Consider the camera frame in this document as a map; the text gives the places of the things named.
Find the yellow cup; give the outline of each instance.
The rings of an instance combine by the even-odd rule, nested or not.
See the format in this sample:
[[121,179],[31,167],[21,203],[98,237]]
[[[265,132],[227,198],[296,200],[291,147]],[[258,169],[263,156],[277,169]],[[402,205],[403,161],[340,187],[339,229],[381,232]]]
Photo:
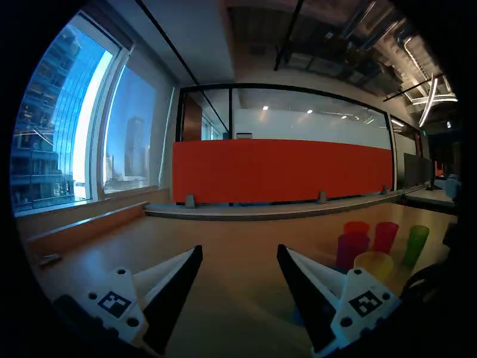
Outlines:
[[394,262],[384,252],[367,251],[354,259],[354,267],[362,267],[369,274],[384,283],[392,271]]

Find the building facade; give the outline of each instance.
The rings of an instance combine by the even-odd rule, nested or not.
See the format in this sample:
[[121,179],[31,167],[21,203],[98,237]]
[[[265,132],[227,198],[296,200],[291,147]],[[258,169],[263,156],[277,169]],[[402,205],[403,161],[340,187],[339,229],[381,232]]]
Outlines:
[[89,199],[88,193],[75,196],[73,149],[85,93],[103,54],[104,48],[69,24],[33,73],[12,143],[15,211]]

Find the red cup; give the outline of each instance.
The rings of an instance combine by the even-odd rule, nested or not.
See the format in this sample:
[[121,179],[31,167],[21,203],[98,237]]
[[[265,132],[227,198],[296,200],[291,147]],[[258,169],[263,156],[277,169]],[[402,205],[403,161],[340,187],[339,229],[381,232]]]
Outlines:
[[349,221],[345,224],[345,234],[360,233],[368,235],[369,224],[363,221]]
[[369,237],[363,233],[343,234],[338,238],[338,252],[336,266],[350,270],[353,268],[354,259],[368,250]]
[[388,254],[398,232],[399,225],[395,223],[379,223],[376,225],[373,251]]

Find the table surface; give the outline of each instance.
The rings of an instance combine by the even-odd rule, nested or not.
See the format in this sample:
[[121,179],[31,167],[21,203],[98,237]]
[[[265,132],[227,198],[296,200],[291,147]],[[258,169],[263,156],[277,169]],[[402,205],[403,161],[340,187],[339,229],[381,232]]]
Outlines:
[[427,202],[454,205],[454,201],[452,200],[452,198],[448,197],[445,194],[445,190],[431,191],[431,190],[421,189],[421,190],[416,190],[415,192],[412,192],[412,193],[407,193],[405,196],[408,199],[417,199],[417,200],[423,200]]
[[[141,217],[66,254],[56,265],[34,268],[54,299],[78,294],[119,266],[133,273],[203,245],[203,262],[177,321],[168,357],[309,357],[306,330],[293,323],[293,298],[276,259],[283,243],[323,264],[334,264],[337,238],[347,221],[399,224],[391,257],[399,263],[409,229],[430,228],[414,271],[443,260],[441,241],[457,217],[392,203],[319,217],[216,222]],[[411,271],[399,268],[389,287],[399,293]]]

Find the red panel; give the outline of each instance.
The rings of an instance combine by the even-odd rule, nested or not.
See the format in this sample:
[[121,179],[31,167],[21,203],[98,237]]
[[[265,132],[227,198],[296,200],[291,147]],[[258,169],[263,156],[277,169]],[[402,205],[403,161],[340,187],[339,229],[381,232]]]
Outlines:
[[274,202],[378,192],[392,185],[388,149],[302,140],[174,143],[174,201]]

